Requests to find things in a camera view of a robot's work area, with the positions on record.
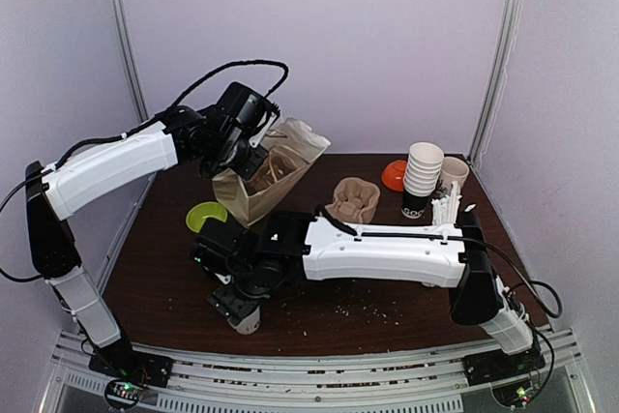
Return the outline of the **single cardboard cup carrier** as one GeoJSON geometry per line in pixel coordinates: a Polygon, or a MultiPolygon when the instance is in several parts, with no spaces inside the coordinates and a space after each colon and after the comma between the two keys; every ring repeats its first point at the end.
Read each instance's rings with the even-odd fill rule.
{"type": "Polygon", "coordinates": [[[297,169],[295,158],[286,151],[273,149],[257,172],[245,183],[249,195],[267,190],[297,169]]]}

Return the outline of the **white paper takeout bag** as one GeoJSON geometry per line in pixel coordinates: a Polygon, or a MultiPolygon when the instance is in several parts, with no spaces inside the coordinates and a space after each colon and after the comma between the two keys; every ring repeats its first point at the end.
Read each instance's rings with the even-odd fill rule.
{"type": "Polygon", "coordinates": [[[270,129],[262,145],[268,157],[248,180],[227,169],[212,180],[215,199],[242,225],[267,216],[289,194],[331,141],[289,117],[270,129]]]}

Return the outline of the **stack of cardboard cup carriers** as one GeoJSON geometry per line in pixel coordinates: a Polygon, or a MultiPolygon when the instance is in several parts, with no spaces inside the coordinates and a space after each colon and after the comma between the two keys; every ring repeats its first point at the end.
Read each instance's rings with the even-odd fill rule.
{"type": "Polygon", "coordinates": [[[329,213],[344,222],[368,224],[374,218],[380,198],[377,185],[358,177],[339,181],[333,192],[329,213]]]}

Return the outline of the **stack of white paper cups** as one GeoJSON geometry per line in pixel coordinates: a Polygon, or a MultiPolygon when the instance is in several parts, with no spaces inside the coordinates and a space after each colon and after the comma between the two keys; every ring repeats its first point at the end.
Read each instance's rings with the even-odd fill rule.
{"type": "Polygon", "coordinates": [[[443,161],[442,149],[430,142],[416,142],[409,147],[401,203],[404,216],[415,220],[423,215],[436,189],[443,161]]]}

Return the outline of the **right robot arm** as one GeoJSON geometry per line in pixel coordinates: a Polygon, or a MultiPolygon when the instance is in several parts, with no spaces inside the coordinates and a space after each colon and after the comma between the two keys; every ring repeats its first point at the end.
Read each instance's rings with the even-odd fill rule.
{"type": "Polygon", "coordinates": [[[240,334],[260,322],[260,302],[279,287],[306,280],[426,282],[449,291],[450,318],[480,326],[499,345],[490,365],[513,376],[545,359],[527,311],[488,256],[475,214],[430,226],[353,224],[329,214],[276,212],[260,232],[236,219],[207,219],[192,258],[226,281],[209,303],[240,334]]]}

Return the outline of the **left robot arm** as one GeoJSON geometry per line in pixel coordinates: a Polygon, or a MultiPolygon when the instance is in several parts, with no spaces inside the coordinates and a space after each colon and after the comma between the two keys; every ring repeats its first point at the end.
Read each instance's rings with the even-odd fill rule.
{"type": "Polygon", "coordinates": [[[205,179],[226,169],[249,179],[266,159],[261,141],[279,117],[277,104],[233,82],[216,103],[203,109],[174,103],[127,133],[88,140],[58,162],[27,167],[33,265],[117,377],[133,376],[139,359],[85,270],[68,219],[139,178],[194,160],[205,179]]]}

